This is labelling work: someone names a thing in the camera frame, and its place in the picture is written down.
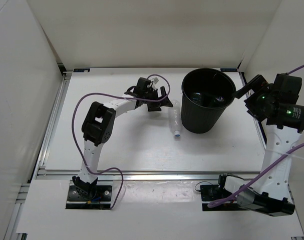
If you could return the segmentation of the clear crushed plastic bottle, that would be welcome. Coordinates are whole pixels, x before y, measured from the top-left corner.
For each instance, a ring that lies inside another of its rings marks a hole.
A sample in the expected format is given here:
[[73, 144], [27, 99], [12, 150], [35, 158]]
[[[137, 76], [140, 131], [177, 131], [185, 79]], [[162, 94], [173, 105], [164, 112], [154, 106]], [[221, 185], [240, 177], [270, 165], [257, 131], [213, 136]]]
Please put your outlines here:
[[170, 130], [175, 139], [181, 136], [182, 122], [180, 112], [180, 102], [177, 100], [172, 101], [173, 107], [168, 110]]

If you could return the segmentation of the orange blue label bottle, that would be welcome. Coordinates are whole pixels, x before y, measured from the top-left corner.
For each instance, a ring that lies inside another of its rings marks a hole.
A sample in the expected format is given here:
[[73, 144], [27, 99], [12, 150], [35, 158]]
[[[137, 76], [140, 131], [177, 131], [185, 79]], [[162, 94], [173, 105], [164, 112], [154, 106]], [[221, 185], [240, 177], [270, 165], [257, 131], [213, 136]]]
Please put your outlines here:
[[209, 104], [209, 96], [204, 92], [193, 92], [191, 94], [191, 100], [195, 104], [203, 107], [207, 107]]

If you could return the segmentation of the blue label plastic bottle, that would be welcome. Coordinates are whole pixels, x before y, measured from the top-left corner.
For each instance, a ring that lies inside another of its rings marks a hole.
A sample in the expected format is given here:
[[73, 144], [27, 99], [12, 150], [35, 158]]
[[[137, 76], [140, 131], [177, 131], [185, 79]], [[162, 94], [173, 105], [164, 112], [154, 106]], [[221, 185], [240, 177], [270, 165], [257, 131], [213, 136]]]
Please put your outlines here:
[[220, 96], [220, 95], [213, 95], [213, 101], [216, 104], [223, 104], [225, 102], [225, 97]]

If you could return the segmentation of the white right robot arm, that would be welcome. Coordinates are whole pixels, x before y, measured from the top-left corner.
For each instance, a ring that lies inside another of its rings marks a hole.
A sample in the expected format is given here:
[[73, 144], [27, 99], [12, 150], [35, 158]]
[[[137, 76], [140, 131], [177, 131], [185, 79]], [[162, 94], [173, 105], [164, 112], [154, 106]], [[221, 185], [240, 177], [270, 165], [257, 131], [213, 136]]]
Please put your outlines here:
[[296, 102], [302, 79], [286, 73], [276, 75], [273, 83], [255, 76], [234, 96], [239, 99], [249, 91], [244, 101], [248, 113], [258, 122], [266, 121], [266, 147], [260, 174], [251, 181], [224, 174], [219, 177], [216, 193], [219, 198], [208, 204], [218, 207], [235, 200], [238, 207], [271, 217], [292, 215], [295, 205], [288, 200], [288, 178], [291, 153], [304, 131], [304, 106]]

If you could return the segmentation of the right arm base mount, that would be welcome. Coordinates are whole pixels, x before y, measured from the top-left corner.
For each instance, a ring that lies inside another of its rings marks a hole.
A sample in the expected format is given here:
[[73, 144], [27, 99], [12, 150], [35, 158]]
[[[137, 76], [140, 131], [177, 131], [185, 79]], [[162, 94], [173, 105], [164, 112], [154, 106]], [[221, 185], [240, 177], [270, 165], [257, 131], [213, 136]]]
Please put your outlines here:
[[238, 206], [236, 202], [236, 198], [233, 200], [228, 200], [224, 204], [209, 208], [207, 205], [212, 201], [217, 201], [219, 199], [224, 199], [231, 195], [230, 192], [225, 190], [224, 184], [226, 177], [230, 177], [231, 175], [228, 174], [221, 174], [218, 178], [217, 183], [211, 183], [208, 180], [198, 182], [194, 190], [201, 194], [201, 202], [202, 202], [202, 211], [203, 212], [231, 212], [231, 211], [245, 211]]

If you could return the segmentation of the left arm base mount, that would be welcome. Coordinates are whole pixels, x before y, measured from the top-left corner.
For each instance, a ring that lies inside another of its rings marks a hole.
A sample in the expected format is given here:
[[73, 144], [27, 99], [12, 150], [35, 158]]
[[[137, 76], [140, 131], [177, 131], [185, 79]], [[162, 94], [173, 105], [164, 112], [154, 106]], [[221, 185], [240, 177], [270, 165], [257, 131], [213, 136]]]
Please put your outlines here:
[[69, 184], [65, 209], [67, 210], [110, 210], [113, 183], [96, 182], [89, 185], [89, 191], [80, 190], [72, 182]]

